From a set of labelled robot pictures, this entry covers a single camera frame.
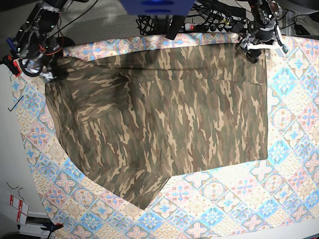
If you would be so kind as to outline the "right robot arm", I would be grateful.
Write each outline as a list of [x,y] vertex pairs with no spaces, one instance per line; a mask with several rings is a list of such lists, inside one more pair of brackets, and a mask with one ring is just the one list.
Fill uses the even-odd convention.
[[40,77],[45,83],[59,77],[57,58],[62,54],[64,36],[50,36],[55,28],[59,31],[59,20],[68,0],[39,1],[16,36],[6,41],[12,56],[3,60],[15,76],[23,73],[29,77]]

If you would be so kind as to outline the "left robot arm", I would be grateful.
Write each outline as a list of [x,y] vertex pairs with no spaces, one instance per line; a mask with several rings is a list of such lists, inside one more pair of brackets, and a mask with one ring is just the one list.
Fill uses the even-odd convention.
[[252,63],[257,63],[263,49],[273,49],[279,56],[287,53],[277,17],[279,5],[273,0],[248,1],[254,20],[249,22],[239,46]]

